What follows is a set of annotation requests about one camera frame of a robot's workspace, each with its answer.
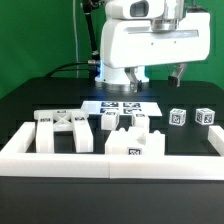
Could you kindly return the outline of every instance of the white foam block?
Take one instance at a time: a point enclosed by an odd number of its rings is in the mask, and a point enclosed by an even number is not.
[[[223,180],[223,157],[114,156],[110,178]]]
[[[72,112],[73,136],[77,153],[93,152],[93,134],[83,110]]]
[[[105,154],[127,155],[128,132],[111,131],[106,143]]]
[[[109,178],[105,155],[0,154],[0,176]]]
[[[25,122],[13,135],[1,154],[25,153],[35,138],[35,122]]]
[[[224,156],[224,130],[220,126],[209,126],[208,141],[221,156]]]
[[[54,153],[54,127],[52,112],[43,111],[39,113],[36,134],[36,152]]]
[[[101,129],[102,130],[116,130],[119,123],[119,111],[117,109],[108,109],[101,116]]]
[[[165,154],[165,135],[159,131],[146,134],[145,144],[146,154],[149,156],[164,156]]]
[[[148,130],[146,130],[145,128],[130,126],[128,128],[128,133],[129,133],[130,139],[139,140],[142,142],[142,144],[145,145],[145,138],[146,138],[146,134],[148,133]]]
[[[73,131],[73,125],[71,123],[72,112],[77,112],[80,109],[58,109],[58,110],[36,110],[34,111],[34,119],[38,120],[40,113],[52,113],[54,123],[54,132],[61,131]]]
[[[150,119],[145,113],[139,110],[133,110],[131,121],[132,121],[132,126],[144,128],[149,132]]]

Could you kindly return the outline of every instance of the black table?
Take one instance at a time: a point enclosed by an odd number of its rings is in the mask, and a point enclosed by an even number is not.
[[[207,141],[208,126],[194,118],[196,108],[210,108],[224,128],[223,99],[224,91],[207,82],[171,88],[151,81],[148,90],[127,94],[96,89],[88,79],[35,78],[0,101],[0,148],[24,121],[34,121],[34,110],[80,108],[83,100],[138,101],[158,103],[163,116],[150,118],[150,130],[166,134],[166,154],[219,156]],[[187,110],[184,126],[168,124],[172,108]],[[94,153],[104,153],[99,116],[89,122]],[[122,117],[119,126],[128,125],[130,117]],[[57,136],[56,152],[63,144],[74,153],[64,138],[72,135]],[[223,199],[222,181],[0,177],[1,223],[223,223]]]

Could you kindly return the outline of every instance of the black and white pattern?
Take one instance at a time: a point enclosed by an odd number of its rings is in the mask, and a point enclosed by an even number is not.
[[[140,103],[125,102],[123,103],[123,107],[141,108],[141,105]]]
[[[116,115],[116,113],[115,112],[106,112],[106,115],[114,116],[114,115]]]
[[[136,117],[145,117],[144,114],[136,114]]]
[[[180,110],[180,109],[175,109],[172,111],[173,113],[177,113],[177,114],[181,114],[183,113],[184,111],[183,110]]]
[[[128,149],[128,155],[141,155],[141,149]]]
[[[211,114],[205,115],[204,123],[207,124],[207,123],[211,123],[211,122],[212,122],[212,115]]]
[[[75,121],[84,121],[85,118],[84,117],[75,117]]]
[[[66,110],[58,110],[57,113],[58,114],[65,114],[65,113],[67,113],[67,111]]]
[[[197,113],[197,121],[202,122],[202,114],[201,113]]]
[[[108,108],[114,108],[114,107],[119,107],[118,102],[102,102],[101,107],[108,107]]]
[[[139,110],[139,111],[141,111],[141,109],[133,109],[133,108],[131,108],[131,109],[127,109],[127,108],[125,108],[124,109],[124,114],[132,114],[132,111],[133,110]]]
[[[50,118],[41,118],[40,119],[40,122],[49,122],[49,121],[51,121]]]
[[[110,110],[111,108],[100,108],[100,113],[103,114],[106,112],[106,110]]]
[[[172,123],[173,124],[180,124],[180,122],[181,122],[181,116],[173,114],[172,115]]]

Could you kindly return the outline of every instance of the white cube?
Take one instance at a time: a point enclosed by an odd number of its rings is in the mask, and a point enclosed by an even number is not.
[[[215,111],[209,108],[196,109],[195,121],[201,125],[213,124],[215,119]]]
[[[149,117],[139,110],[132,111],[131,123],[133,127],[144,128],[149,132]]]
[[[108,109],[101,116],[101,129],[114,131],[119,123],[120,116],[117,109]]]
[[[186,121],[186,110],[173,108],[170,111],[169,124],[182,126]]]

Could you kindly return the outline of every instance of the white robot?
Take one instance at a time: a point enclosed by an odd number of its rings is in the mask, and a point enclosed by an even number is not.
[[[134,91],[148,86],[148,65],[174,64],[176,86],[186,62],[206,59],[210,14],[184,0],[106,0],[101,38],[101,73],[96,86]]]

